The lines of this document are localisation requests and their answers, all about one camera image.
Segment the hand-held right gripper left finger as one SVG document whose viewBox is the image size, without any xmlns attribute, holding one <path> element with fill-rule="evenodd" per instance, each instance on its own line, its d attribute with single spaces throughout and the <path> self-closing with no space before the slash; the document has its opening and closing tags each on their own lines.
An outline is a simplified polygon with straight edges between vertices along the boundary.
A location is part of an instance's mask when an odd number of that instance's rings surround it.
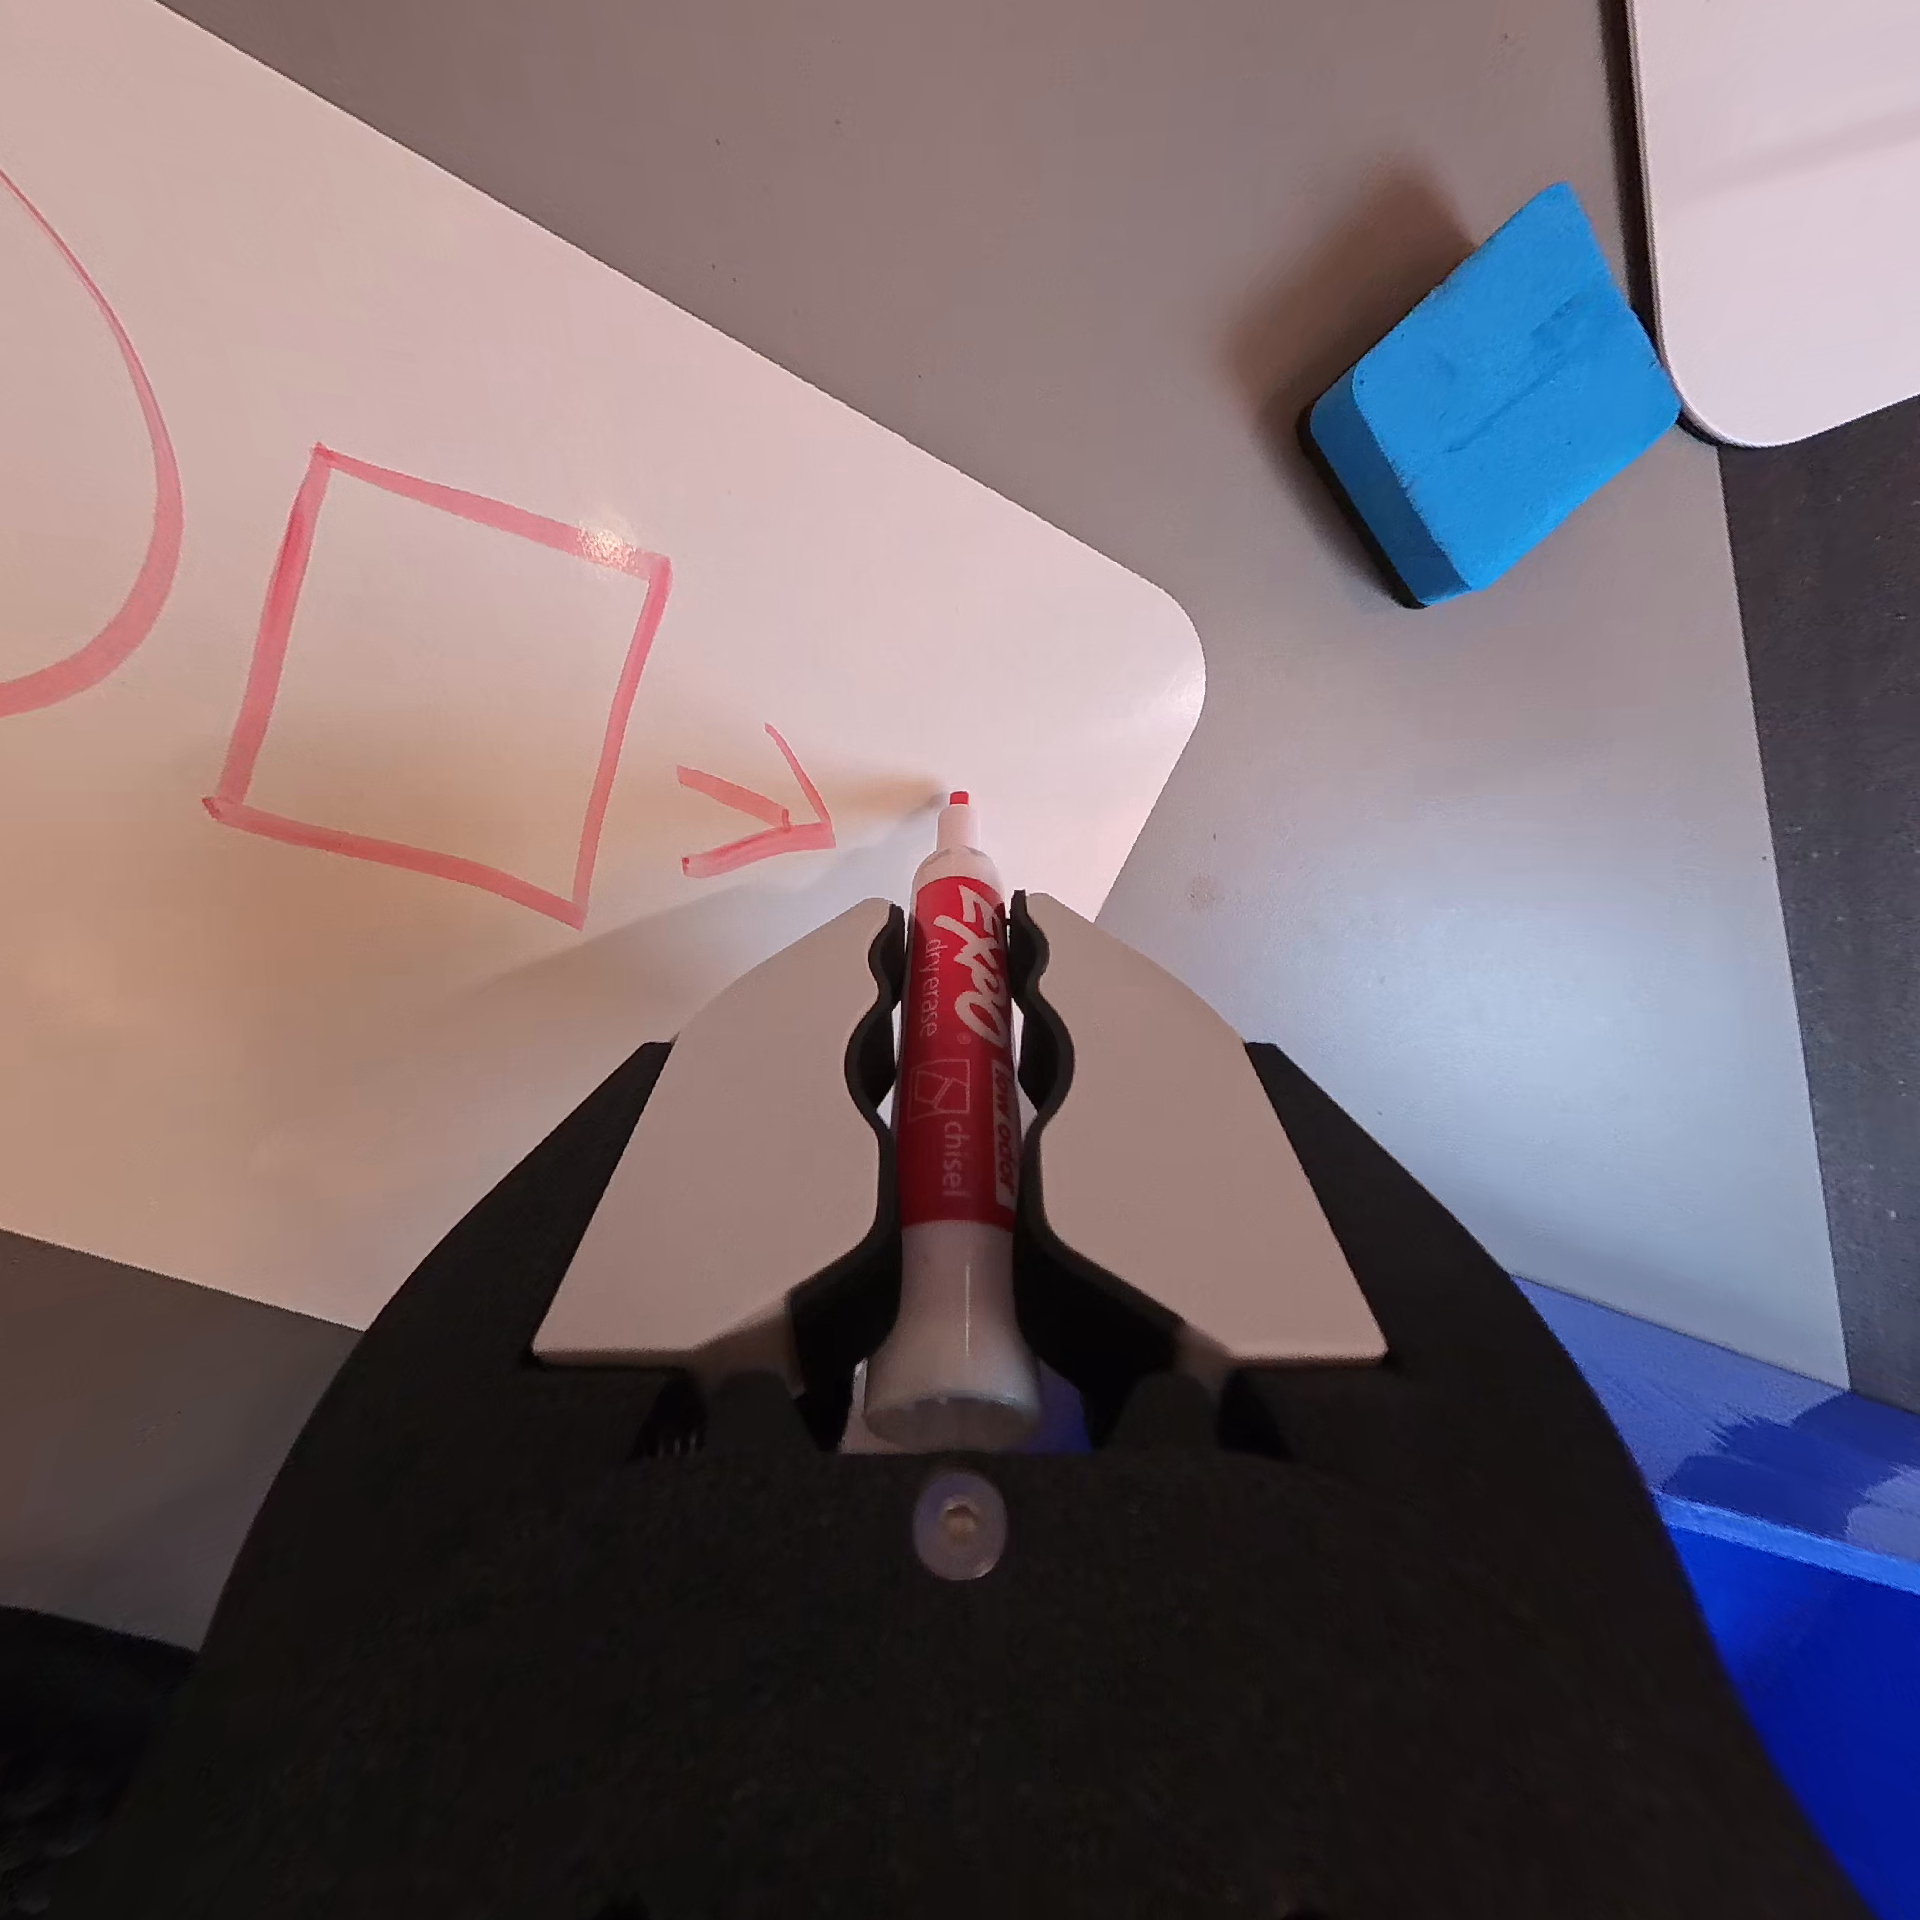
<svg viewBox="0 0 1920 1920">
<path fill-rule="evenodd" d="M 896 1322 L 899 906 L 869 899 L 673 1038 L 535 1334 L 548 1362 L 848 1377 Z"/>
</svg>

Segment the blue plastic bin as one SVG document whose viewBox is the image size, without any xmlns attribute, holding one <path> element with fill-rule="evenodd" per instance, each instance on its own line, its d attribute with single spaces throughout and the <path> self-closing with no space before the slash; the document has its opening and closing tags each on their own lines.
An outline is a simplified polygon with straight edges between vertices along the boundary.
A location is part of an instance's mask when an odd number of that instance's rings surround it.
<svg viewBox="0 0 1920 1920">
<path fill-rule="evenodd" d="M 1748 1717 L 1878 1916 L 1918 1916 L 1918 1422 L 1521 1283 L 1659 1506 Z"/>
</svg>

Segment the white whiteboard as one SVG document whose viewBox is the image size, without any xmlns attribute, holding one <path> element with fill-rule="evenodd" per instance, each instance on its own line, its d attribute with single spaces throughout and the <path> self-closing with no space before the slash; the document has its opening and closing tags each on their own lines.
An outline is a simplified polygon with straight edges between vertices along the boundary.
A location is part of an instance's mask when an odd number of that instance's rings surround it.
<svg viewBox="0 0 1920 1920">
<path fill-rule="evenodd" d="M 1092 914 L 1160 588 L 158 5 L 4 5 L 4 1228 L 364 1325 L 950 787 Z"/>
</svg>

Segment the red dry erase marker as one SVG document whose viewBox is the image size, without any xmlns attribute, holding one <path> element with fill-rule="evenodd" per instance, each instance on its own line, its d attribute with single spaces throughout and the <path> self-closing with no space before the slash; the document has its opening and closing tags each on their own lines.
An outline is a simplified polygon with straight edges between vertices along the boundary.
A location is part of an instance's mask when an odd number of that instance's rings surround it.
<svg viewBox="0 0 1920 1920">
<path fill-rule="evenodd" d="M 864 1373 L 864 1424 L 899 1451 L 996 1451 L 1040 1424 L 1016 1324 L 1022 1115 L 1005 892 L 953 792 L 913 873 L 896 1077 L 902 1274 Z"/>
</svg>

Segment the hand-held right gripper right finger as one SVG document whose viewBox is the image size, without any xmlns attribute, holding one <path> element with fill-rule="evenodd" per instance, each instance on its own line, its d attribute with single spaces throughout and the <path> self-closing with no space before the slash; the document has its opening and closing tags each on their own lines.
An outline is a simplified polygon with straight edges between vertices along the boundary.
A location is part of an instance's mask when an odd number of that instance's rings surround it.
<svg viewBox="0 0 1920 1920">
<path fill-rule="evenodd" d="M 1384 1334 L 1240 1036 L 1174 973 L 1044 894 L 1027 1038 L 1063 1029 L 1035 1094 L 1033 1197 L 1070 1257 L 1171 1313 L 1191 1377 L 1375 1365 Z"/>
</svg>

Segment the blue whiteboard eraser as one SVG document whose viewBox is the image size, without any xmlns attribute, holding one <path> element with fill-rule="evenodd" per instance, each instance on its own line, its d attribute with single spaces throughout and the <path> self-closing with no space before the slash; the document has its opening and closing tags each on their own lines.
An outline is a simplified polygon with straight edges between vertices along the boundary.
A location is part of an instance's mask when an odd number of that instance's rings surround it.
<svg viewBox="0 0 1920 1920">
<path fill-rule="evenodd" d="M 1680 412 L 1555 182 L 1302 409 L 1301 440 L 1387 590 L 1435 608 L 1505 577 Z"/>
</svg>

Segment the white stand with base plate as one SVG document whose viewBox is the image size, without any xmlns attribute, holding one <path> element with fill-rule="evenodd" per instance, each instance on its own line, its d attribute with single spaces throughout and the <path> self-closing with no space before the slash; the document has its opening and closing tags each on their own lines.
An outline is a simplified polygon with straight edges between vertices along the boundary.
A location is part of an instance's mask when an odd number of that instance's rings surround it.
<svg viewBox="0 0 1920 1920">
<path fill-rule="evenodd" d="M 1918 5 L 1629 2 L 1659 347 L 1773 448 L 1918 394 Z"/>
</svg>

